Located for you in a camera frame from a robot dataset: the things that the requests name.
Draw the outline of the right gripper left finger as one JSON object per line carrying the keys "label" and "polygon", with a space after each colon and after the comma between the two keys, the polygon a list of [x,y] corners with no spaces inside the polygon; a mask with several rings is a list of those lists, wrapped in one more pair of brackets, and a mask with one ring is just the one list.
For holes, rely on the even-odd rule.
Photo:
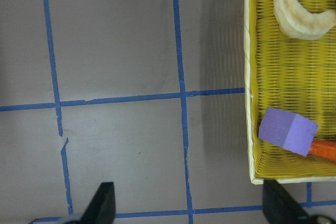
{"label": "right gripper left finger", "polygon": [[113,223],[115,216],[114,182],[102,182],[82,214],[61,217],[56,223]]}

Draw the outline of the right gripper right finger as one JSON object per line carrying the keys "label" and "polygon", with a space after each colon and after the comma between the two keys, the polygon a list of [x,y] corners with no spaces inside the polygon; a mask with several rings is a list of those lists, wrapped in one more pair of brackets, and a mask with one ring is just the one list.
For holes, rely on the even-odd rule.
{"label": "right gripper right finger", "polygon": [[276,180],[263,182],[263,214],[270,224],[335,223],[321,214],[307,213]]}

